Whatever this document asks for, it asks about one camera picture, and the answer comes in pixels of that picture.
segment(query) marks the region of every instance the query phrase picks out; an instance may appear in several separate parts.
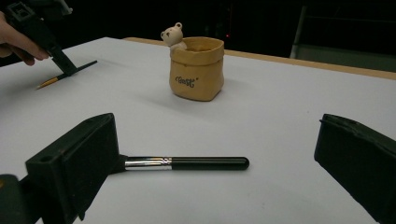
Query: finger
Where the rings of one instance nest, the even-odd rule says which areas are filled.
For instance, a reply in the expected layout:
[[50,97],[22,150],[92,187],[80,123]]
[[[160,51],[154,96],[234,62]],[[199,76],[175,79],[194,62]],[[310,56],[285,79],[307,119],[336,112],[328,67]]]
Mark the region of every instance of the finger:
[[47,59],[48,53],[40,48],[35,42],[26,35],[21,34],[10,25],[4,25],[3,41],[17,48],[23,49],[39,60]]
[[0,45],[0,58],[6,58],[11,54],[12,50],[7,45]]
[[22,49],[9,46],[11,50],[27,65],[32,66],[35,64],[35,58]]

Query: teddy bear figurine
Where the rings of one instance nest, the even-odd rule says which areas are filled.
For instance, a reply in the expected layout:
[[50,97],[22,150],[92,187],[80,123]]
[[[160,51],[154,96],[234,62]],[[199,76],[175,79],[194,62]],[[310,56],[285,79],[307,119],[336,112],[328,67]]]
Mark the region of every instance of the teddy bear figurine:
[[187,45],[183,42],[183,32],[181,31],[183,25],[177,22],[175,26],[167,28],[161,32],[161,39],[170,48],[171,53],[174,49],[186,49]]

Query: hand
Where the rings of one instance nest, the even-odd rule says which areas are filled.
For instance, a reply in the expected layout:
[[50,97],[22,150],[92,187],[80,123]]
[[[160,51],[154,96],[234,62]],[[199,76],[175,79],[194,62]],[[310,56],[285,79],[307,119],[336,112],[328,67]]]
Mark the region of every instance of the hand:
[[49,57],[45,50],[9,25],[5,14],[0,11],[0,58],[5,58],[12,53],[30,66],[35,64],[35,58],[42,61]]

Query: bear ear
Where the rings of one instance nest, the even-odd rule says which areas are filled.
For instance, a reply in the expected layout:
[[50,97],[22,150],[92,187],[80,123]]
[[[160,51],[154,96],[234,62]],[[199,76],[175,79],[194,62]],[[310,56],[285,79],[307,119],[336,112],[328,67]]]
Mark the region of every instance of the bear ear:
[[183,25],[181,24],[181,22],[177,22],[177,23],[175,24],[175,26],[178,27],[178,28],[180,28],[180,30],[181,30],[181,28],[183,28]]

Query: silver ferrule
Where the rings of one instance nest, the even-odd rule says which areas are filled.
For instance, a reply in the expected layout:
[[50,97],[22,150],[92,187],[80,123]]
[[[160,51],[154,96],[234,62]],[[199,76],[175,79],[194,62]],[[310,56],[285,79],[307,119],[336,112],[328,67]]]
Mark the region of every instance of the silver ferrule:
[[125,170],[172,170],[170,157],[129,157]]

